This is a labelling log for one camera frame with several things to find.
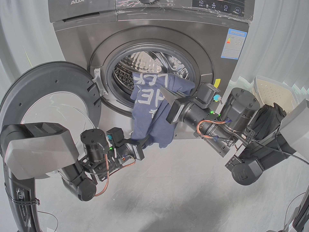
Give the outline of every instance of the aux logo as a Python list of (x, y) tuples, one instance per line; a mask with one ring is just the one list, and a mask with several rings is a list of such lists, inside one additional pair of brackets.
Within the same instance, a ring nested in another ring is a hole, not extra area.
[(73, 1), (71, 2), (71, 5), (74, 4), (74, 3), (79, 3), (79, 2), (85, 2), (85, 1), (84, 1), (84, 0), (75, 0), (75, 1), (73, 0)]

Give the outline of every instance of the energy label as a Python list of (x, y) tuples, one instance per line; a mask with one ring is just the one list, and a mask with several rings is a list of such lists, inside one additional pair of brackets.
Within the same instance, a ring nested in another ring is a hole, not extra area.
[(247, 32), (236, 29), (229, 29), (221, 57), (238, 59), (243, 48), (246, 36)]

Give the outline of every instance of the qr code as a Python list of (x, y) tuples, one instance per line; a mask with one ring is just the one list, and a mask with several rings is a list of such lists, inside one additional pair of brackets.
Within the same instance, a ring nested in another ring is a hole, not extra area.
[(243, 45), (244, 38), (236, 38), (235, 45)]

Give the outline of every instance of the black cylindrical actuator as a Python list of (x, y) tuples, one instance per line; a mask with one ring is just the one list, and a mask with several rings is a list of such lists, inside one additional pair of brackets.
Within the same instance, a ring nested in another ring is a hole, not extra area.
[(89, 161), (102, 161), (108, 152), (108, 142), (105, 133), (100, 129), (86, 130), (80, 135), (84, 151)]
[(260, 103), (249, 91), (239, 87), (232, 89), (225, 105), (221, 110), (221, 119), (229, 118), (232, 122), (226, 123), (229, 130), (243, 132), (255, 112), (260, 109)]

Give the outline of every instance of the white floor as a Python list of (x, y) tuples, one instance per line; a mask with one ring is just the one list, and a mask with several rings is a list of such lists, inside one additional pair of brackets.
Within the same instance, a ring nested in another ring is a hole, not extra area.
[[(112, 176), (106, 193), (89, 202), (75, 198), (59, 178), (37, 180), (38, 209), (58, 218), (58, 232), (281, 230), (288, 204), (307, 189), (309, 166), (290, 157), (245, 187), (224, 167), (227, 158), (202, 140), (175, 140), (166, 149), (153, 145), (143, 161)], [(1, 224), (16, 232), (2, 176)], [(42, 230), (53, 231), (55, 219), (39, 216)]]

